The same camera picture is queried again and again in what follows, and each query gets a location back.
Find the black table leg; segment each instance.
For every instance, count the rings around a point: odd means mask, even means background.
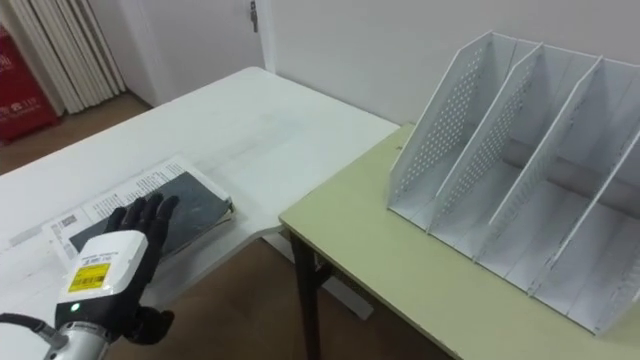
[[[316,274],[313,249],[298,236],[291,235],[291,247],[295,257],[298,296],[302,309],[302,325],[307,349],[307,360],[320,360],[320,331],[318,324],[317,290],[323,280]]]

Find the yellow label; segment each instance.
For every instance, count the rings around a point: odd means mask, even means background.
[[[100,264],[81,267],[73,278],[69,292],[101,288],[110,265]]]

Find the red box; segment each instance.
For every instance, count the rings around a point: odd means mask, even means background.
[[[0,141],[9,142],[58,118],[18,48],[0,26]]]

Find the brown floor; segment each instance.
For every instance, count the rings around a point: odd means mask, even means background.
[[[0,148],[0,174],[80,141],[146,111],[124,95],[60,126]],[[374,301],[359,320],[324,290],[319,292],[323,358],[449,359],[398,316]],[[263,241],[240,254],[172,304],[176,320],[156,346],[118,342],[108,359],[304,359],[304,342],[292,264]]]

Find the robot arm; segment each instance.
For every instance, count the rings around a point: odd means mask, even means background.
[[[45,359],[103,359],[121,336],[135,344],[159,342],[174,315],[139,304],[153,278],[176,197],[137,199],[114,210],[104,234],[78,254],[56,306],[55,329],[38,319],[2,314],[0,322],[28,327],[50,344]]]

